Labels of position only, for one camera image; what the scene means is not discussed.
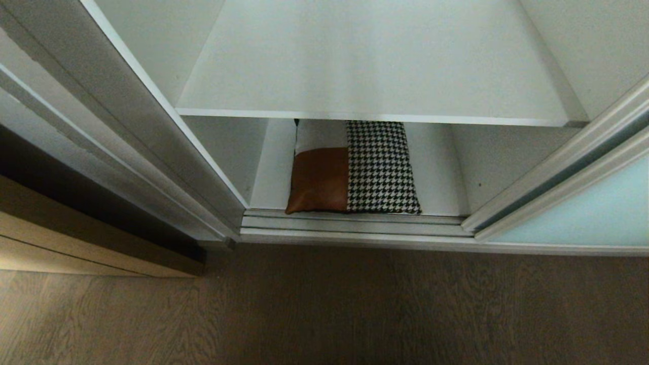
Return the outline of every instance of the closet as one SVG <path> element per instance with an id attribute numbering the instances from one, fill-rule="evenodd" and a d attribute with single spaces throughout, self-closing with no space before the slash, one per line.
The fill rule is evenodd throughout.
<path id="1" fill-rule="evenodd" d="M 246 208 L 242 233 L 256 238 L 260 229 L 328 224 L 362 233 L 359 222 L 471 237 L 462 218 L 649 70 L 641 1 L 605 13 L 586 0 L 563 8 L 527 0 L 81 2 Z M 579 12 L 598 28 L 587 29 Z M 625 52 L 583 63 L 605 47 Z M 621 69 L 616 76 L 597 73 L 611 65 Z M 282 215 L 294 118 L 404 122 L 423 215 Z M 425 225 L 435 225 L 432 233 Z M 439 233 L 445 225 L 453 232 Z"/>

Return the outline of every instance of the wardrobe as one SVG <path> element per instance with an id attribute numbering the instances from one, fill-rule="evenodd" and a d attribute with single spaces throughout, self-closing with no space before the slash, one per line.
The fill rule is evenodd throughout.
<path id="1" fill-rule="evenodd" d="M 237 206 L 224 239 L 472 247 L 645 127 L 640 0 L 80 4 Z M 423 214 L 284 214 L 295 119 L 404 122 Z"/>

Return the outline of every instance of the brown leather panel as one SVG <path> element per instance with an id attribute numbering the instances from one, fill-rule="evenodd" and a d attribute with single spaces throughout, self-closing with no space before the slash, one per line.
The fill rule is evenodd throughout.
<path id="1" fill-rule="evenodd" d="M 305 151 L 293 161 L 291 196 L 286 214 L 347 210 L 349 160 L 347 148 L 319 148 Z"/>

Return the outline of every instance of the white wall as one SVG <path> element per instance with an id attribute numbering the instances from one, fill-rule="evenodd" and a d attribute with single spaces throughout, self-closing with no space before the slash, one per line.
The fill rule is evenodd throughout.
<path id="1" fill-rule="evenodd" d="M 520 1 L 591 120 L 649 73 L 649 1 Z"/>
<path id="2" fill-rule="evenodd" d="M 468 216 L 471 212 L 451 126 L 405 123 L 404 128 L 422 213 Z"/>
<path id="3" fill-rule="evenodd" d="M 225 0 L 95 0 L 175 104 Z"/>
<path id="4" fill-rule="evenodd" d="M 286 209 L 297 128 L 291 119 L 269 119 L 251 208 Z"/>
<path id="5" fill-rule="evenodd" d="M 228 117 L 183 119 L 250 204 L 268 120 Z"/>
<path id="6" fill-rule="evenodd" d="M 579 129 L 453 125 L 471 212 L 514 183 Z"/>
<path id="7" fill-rule="evenodd" d="M 492 241 L 649 245 L 649 158 Z"/>

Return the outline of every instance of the white fabric panel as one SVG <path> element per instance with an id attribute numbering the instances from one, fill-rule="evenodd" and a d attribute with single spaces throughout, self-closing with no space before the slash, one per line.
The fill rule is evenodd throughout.
<path id="1" fill-rule="evenodd" d="M 344 120 L 300 120 L 295 154 L 318 148 L 347 147 L 346 123 Z"/>

